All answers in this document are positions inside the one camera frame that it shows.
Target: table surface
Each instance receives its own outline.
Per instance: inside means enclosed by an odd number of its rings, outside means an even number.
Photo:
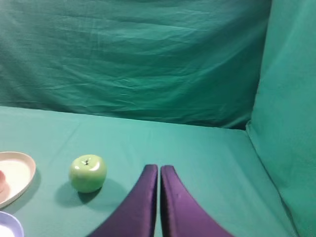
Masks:
[[[0,150],[37,163],[29,189],[4,209],[26,237],[88,235],[150,163],[174,165],[198,203],[235,236],[296,236],[244,131],[0,107]],[[97,195],[79,195],[68,182],[70,164],[84,154],[108,166]],[[159,217],[155,236],[162,236]]]

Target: white plate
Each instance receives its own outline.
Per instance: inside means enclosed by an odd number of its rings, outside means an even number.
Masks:
[[[0,208],[3,208],[26,191],[34,177],[36,165],[27,154],[0,152],[0,170],[6,180],[6,186],[0,192]]]

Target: blue plate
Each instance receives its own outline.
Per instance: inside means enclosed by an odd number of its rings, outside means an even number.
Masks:
[[[24,237],[21,223],[14,216],[0,211],[0,236]]]

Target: plate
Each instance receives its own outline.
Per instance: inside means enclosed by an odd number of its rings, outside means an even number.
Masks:
[[[20,152],[0,152],[0,170],[5,175],[6,184],[0,192],[0,208],[19,198],[30,185],[36,165],[27,154]]]
[[[0,211],[0,236],[24,237],[21,223],[14,216]]]

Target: green apple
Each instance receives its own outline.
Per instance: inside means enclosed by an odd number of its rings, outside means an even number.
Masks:
[[[84,155],[70,166],[69,179],[72,186],[81,193],[91,193],[102,187],[107,167],[101,157]]]

